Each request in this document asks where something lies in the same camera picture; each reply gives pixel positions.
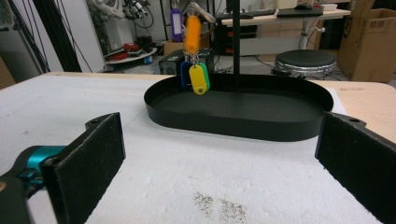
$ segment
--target key tag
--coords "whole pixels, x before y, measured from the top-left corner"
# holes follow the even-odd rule
[[[183,62],[180,65],[180,76],[181,76],[181,87],[185,91],[192,91],[191,79],[190,79],[190,68],[192,67],[192,63]]]
[[[183,41],[183,28],[181,26],[181,12],[177,8],[171,10],[172,38],[175,42]]]
[[[206,90],[208,91],[208,90],[210,89],[210,82],[209,82],[209,74],[207,73],[206,64],[204,64],[204,63],[199,63],[199,65],[202,67],[202,70],[204,71],[204,77],[205,77],[205,83],[206,83]]]
[[[190,68],[190,79],[192,84],[192,90],[202,95],[207,91],[207,85],[205,81],[204,69],[198,63]]]
[[[201,22],[198,17],[191,15],[187,18],[187,32],[184,40],[184,49],[190,54],[196,54],[199,50],[201,36]]]

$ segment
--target yellow key tag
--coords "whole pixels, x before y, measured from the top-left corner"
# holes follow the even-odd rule
[[[195,54],[199,50],[201,37],[201,22],[196,16],[189,16],[187,19],[187,33],[184,40],[184,49],[189,54]]]
[[[195,64],[190,68],[190,79],[192,90],[196,94],[202,95],[207,91],[204,70],[200,65]]]

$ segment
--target workbench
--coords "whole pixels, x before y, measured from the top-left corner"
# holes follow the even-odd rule
[[[261,25],[275,23],[290,23],[302,21],[303,26],[301,31],[304,34],[309,34],[315,26],[312,24],[315,21],[342,19],[344,16],[350,15],[350,11],[343,9],[336,9],[334,11],[323,11],[320,17],[300,17],[300,18],[277,18],[275,15],[254,17],[251,20],[240,20],[240,26]],[[232,27],[233,20],[223,20],[222,25]],[[278,54],[293,49],[305,49],[308,39],[300,35],[284,35],[275,37],[256,37],[245,38],[240,40],[241,52],[240,55],[258,55],[258,54]]]
[[[0,174],[30,146],[66,146],[120,112],[126,159],[88,223],[379,223],[315,159],[317,137],[279,143],[165,128],[143,95],[167,76],[52,72],[0,90]],[[396,142],[396,90],[315,81],[336,112]],[[41,190],[36,223],[55,223]]]

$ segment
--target white foam surface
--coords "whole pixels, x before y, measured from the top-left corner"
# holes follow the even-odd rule
[[[85,122],[118,111],[126,160],[88,223],[378,223],[315,159],[317,137],[278,143],[162,127],[143,99],[154,82],[42,76],[0,91],[0,174],[24,149],[68,145]],[[46,191],[29,204],[36,223],[55,223]]]

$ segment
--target orange keychain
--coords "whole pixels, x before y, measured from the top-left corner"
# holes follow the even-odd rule
[[[199,50],[199,39],[201,36],[201,22],[196,16],[187,19],[187,33],[184,40],[184,49],[189,54],[196,54]]]

